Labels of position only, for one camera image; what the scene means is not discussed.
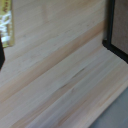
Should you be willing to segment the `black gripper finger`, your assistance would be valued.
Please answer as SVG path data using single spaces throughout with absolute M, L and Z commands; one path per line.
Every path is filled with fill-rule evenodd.
M 5 61 L 5 55 L 3 51 L 3 47 L 0 47 L 0 69 L 2 68 Z

